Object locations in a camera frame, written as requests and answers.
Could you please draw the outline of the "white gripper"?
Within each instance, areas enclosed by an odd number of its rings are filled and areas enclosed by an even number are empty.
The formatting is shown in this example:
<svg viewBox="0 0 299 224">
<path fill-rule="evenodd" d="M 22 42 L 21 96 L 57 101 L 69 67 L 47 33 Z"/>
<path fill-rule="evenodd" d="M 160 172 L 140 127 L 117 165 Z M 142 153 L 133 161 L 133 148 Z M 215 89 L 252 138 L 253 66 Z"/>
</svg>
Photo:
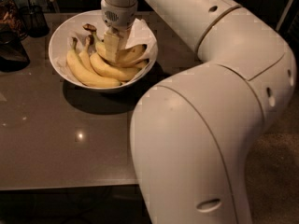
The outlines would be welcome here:
<svg viewBox="0 0 299 224">
<path fill-rule="evenodd" d="M 125 50 L 129 31 L 135 20 L 137 0 L 101 0 L 102 18 L 108 29 L 104 33 L 107 58 L 117 63 Z"/>
</svg>

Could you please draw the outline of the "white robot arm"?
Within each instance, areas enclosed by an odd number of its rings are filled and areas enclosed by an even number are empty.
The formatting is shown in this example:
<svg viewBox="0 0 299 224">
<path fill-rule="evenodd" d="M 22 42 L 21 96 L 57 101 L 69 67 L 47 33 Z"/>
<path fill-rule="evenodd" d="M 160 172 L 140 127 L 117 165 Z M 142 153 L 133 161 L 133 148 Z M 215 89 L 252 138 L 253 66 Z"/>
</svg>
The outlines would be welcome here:
<svg viewBox="0 0 299 224">
<path fill-rule="evenodd" d="M 131 119 L 152 224 L 252 224 L 244 169 L 296 83 L 291 48 L 233 0 L 145 0 L 199 60 L 149 89 Z M 102 0 L 123 29 L 137 0 Z"/>
</svg>

